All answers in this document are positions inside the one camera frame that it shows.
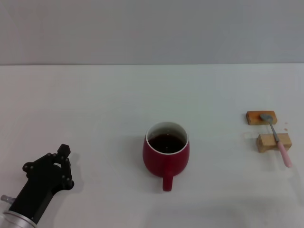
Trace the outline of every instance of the metal spoon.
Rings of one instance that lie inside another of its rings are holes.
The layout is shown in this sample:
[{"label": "metal spoon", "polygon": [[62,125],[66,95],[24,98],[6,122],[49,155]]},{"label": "metal spoon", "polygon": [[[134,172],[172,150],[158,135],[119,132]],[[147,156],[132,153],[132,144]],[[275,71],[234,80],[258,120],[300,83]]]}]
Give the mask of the metal spoon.
[{"label": "metal spoon", "polygon": [[260,117],[261,117],[262,120],[269,122],[271,130],[274,133],[277,146],[278,146],[278,148],[279,148],[279,150],[281,152],[281,155],[282,155],[282,158],[283,158],[283,162],[284,162],[284,164],[285,164],[286,167],[291,168],[293,166],[293,164],[291,163],[291,160],[290,160],[290,158],[288,156],[288,153],[287,153],[287,151],[286,151],[283,143],[281,142],[281,140],[279,139],[279,137],[276,134],[276,131],[274,130],[274,127],[272,125],[272,121],[273,121],[272,116],[268,115],[268,114],[261,114]]}]

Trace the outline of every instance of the mug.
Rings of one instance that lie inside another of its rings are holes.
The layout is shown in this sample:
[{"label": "mug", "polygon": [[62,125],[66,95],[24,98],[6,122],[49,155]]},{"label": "mug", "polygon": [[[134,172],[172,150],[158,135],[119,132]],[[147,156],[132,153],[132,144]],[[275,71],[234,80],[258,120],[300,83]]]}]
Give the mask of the mug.
[{"label": "mug", "polygon": [[[166,140],[166,135],[177,137],[184,143],[184,146],[171,153],[158,151],[158,148],[153,148],[150,143],[153,139],[162,135],[164,135],[164,140]],[[179,124],[161,122],[147,131],[142,150],[143,162],[152,174],[162,177],[162,189],[164,191],[171,191],[173,176],[185,169],[189,160],[189,153],[189,136]]]}]

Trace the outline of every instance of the gray wall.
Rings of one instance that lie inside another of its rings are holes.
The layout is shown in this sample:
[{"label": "gray wall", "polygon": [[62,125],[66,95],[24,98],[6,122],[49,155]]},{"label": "gray wall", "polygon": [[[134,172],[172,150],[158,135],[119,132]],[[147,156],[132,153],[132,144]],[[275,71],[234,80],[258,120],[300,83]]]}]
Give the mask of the gray wall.
[{"label": "gray wall", "polygon": [[304,62],[304,0],[0,0],[0,64]]}]

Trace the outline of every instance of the wooden block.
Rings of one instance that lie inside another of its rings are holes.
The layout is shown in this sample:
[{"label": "wooden block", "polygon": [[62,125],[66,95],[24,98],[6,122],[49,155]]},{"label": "wooden block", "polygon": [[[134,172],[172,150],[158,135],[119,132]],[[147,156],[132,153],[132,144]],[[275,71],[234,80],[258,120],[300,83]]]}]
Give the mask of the wooden block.
[{"label": "wooden block", "polygon": [[262,120],[260,117],[260,115],[264,114],[264,113],[271,115],[272,118],[274,119],[272,124],[276,124],[277,118],[276,118],[276,114],[274,111],[248,111],[246,113],[246,118],[247,118],[248,124],[249,125],[267,125],[267,124],[269,124],[268,122]]},{"label": "wooden block", "polygon": [[[285,149],[288,151],[292,145],[288,133],[277,134],[277,136],[279,136],[279,139],[283,143]],[[273,134],[260,134],[256,139],[256,143],[260,153],[264,153],[269,150],[278,150],[276,139]]]}]

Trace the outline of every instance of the coffee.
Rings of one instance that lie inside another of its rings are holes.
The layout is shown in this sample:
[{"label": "coffee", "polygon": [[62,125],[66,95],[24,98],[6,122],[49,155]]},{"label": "coffee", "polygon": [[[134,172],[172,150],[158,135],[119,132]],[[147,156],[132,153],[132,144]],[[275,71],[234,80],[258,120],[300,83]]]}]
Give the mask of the coffee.
[{"label": "coffee", "polygon": [[171,134],[160,134],[149,140],[150,146],[162,153],[175,153],[180,151],[184,146],[185,142],[179,137]]}]

